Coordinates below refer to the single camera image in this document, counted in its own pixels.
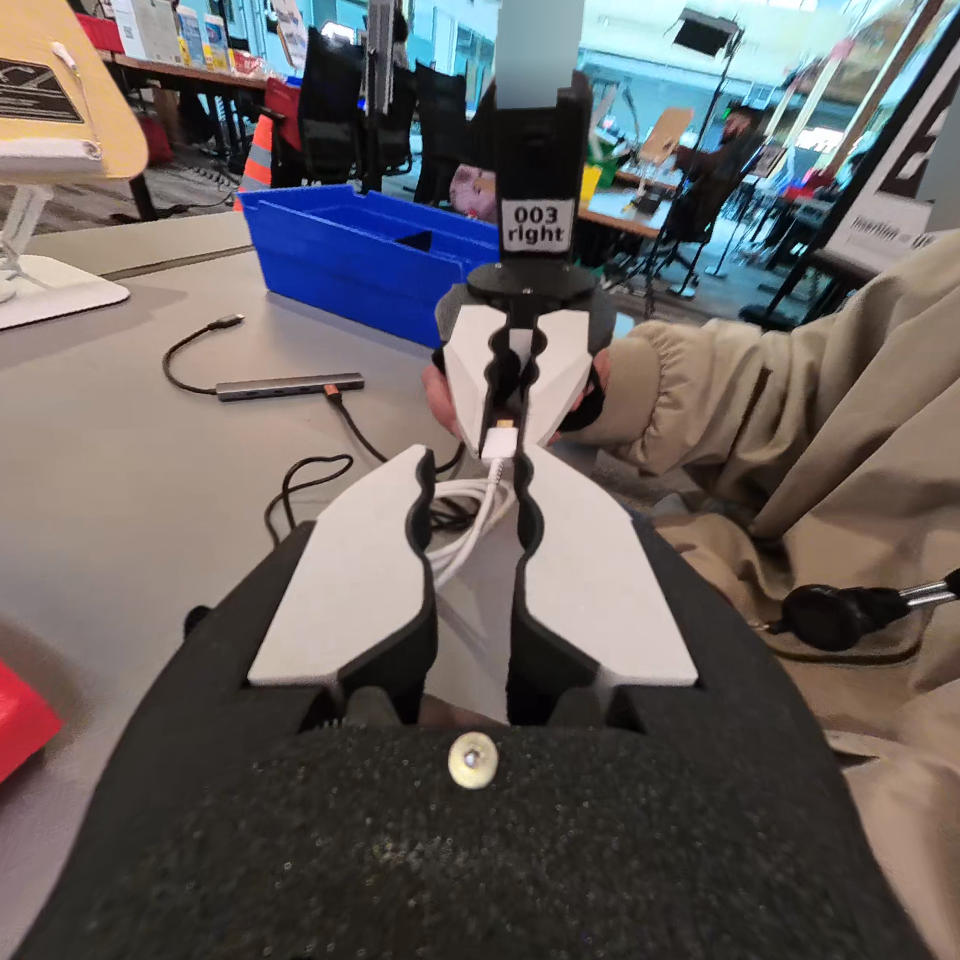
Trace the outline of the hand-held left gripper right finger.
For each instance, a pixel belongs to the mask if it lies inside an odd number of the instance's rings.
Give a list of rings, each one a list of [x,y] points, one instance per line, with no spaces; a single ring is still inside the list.
[[[623,690],[694,689],[697,667],[630,511],[540,447],[513,479],[510,724],[546,724],[573,690],[606,716]]]

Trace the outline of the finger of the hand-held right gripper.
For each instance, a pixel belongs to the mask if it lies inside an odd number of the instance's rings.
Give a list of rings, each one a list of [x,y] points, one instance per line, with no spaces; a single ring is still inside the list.
[[[531,327],[516,329],[518,452],[545,447],[582,396],[594,366],[589,331],[590,314],[573,309],[542,314]]]
[[[509,350],[508,317],[480,304],[462,306],[443,347],[443,365],[461,440],[480,460],[489,431],[509,416],[504,393]]]

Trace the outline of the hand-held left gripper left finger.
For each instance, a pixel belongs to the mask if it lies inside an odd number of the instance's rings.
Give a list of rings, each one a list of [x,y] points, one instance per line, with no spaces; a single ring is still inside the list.
[[[377,688],[416,725],[438,654],[426,548],[433,452],[413,444],[317,516],[247,672],[254,689],[321,690],[345,705]]]

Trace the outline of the black cable orange plugs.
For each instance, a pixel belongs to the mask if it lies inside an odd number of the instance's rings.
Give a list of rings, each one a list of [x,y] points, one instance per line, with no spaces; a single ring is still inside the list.
[[[336,411],[348,433],[359,447],[372,457],[378,465],[387,463],[389,457],[374,447],[357,425],[343,400],[343,391],[336,386],[325,386],[322,394],[328,405]],[[283,540],[283,536],[274,522],[275,511],[278,509],[281,511],[287,525],[287,532],[293,533],[297,528],[292,504],[293,495],[330,484],[344,477],[354,467],[354,462],[353,454],[337,453],[303,458],[295,461],[286,469],[279,492],[270,498],[263,510],[262,519],[271,547],[280,546]],[[300,472],[314,466],[331,467],[332,471],[310,481],[295,482]],[[430,509],[431,531],[434,533],[465,534],[474,520],[476,520],[476,511],[466,506],[465,494],[442,496],[438,499],[438,505],[432,506]]]

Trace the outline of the blue plastic bin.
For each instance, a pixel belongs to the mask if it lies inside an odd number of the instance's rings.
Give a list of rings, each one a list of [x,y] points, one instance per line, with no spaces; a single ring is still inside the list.
[[[267,289],[428,349],[439,301],[498,260],[498,229],[354,186],[239,196]]]

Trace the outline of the grey USB hub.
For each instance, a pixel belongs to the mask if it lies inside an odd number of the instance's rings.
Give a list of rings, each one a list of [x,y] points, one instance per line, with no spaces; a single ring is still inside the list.
[[[220,382],[213,387],[200,387],[187,384],[185,381],[176,377],[173,371],[173,361],[177,354],[204,337],[240,327],[244,323],[244,320],[244,316],[240,314],[217,318],[201,329],[174,343],[162,357],[161,369],[163,377],[176,390],[195,396],[212,397],[221,403],[294,399],[314,395],[332,397],[338,393],[359,392],[365,389],[366,379],[357,371],[313,376],[228,381]]]

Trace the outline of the red plastic bin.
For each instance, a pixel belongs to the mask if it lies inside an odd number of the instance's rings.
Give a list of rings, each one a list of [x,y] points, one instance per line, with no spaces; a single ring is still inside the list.
[[[1,782],[6,782],[60,732],[62,719],[52,707],[1,663]]]

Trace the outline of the person's right forearm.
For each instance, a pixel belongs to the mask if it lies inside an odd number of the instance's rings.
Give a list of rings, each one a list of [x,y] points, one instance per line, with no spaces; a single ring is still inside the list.
[[[898,517],[958,498],[958,231],[793,332],[649,320],[604,352],[602,412],[577,438],[685,470],[773,538],[833,499]]]

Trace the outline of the grey desk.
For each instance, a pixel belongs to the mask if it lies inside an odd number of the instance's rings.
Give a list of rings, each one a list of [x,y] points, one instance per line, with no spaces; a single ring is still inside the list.
[[[238,213],[45,234],[30,244],[128,300],[2,333],[2,660],[63,728],[2,784],[2,958],[66,865],[95,787],[186,615],[266,555],[263,510],[288,468],[353,451],[318,397],[223,403],[184,382],[358,372],[349,410],[394,453],[453,443],[426,407],[428,348],[266,291]]]

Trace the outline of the person's right hand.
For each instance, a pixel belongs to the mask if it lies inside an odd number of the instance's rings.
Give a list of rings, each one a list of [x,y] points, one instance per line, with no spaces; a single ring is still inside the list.
[[[568,420],[572,418],[577,423],[559,428],[548,441],[549,445],[554,445],[567,434],[577,433],[598,421],[606,402],[612,367],[613,355],[610,349],[603,349],[594,356],[587,385],[574,401],[567,416]],[[426,402],[437,423],[461,442],[463,438],[446,375],[431,363],[423,371],[422,385]]]

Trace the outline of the black office chair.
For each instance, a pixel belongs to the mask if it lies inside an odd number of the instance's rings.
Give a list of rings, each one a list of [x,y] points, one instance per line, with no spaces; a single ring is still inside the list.
[[[466,78],[443,74],[418,62],[414,81],[422,140],[414,202],[438,207],[449,201],[453,177],[466,162]]]
[[[357,46],[308,29],[297,108],[307,180],[340,186],[359,162],[359,109],[363,56]]]

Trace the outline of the black clamp knob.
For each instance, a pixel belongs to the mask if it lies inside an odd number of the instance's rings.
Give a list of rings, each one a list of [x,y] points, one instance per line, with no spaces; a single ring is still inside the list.
[[[784,598],[779,617],[766,630],[772,635],[790,634],[816,650],[839,653],[918,611],[958,599],[958,569],[941,580],[904,589],[805,584]]]

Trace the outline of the orange traffic cone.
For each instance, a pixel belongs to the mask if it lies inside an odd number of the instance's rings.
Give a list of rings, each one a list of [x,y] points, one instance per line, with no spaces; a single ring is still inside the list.
[[[234,211],[243,210],[244,194],[258,193],[272,188],[273,132],[273,119],[266,112],[262,112],[248,149],[241,182],[235,194]]]

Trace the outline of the black framed sign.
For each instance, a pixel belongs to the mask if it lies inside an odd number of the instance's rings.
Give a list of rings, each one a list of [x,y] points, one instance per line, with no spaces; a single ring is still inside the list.
[[[958,162],[958,12],[899,99],[846,201],[823,251],[857,268],[883,272],[899,260],[958,230],[958,186],[933,180]]]

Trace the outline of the wooden book stand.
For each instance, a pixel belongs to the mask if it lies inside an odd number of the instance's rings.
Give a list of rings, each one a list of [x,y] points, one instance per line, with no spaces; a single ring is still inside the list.
[[[67,2],[1,4],[1,329],[120,304],[129,292],[27,253],[54,186],[128,182],[148,164],[141,126]]]

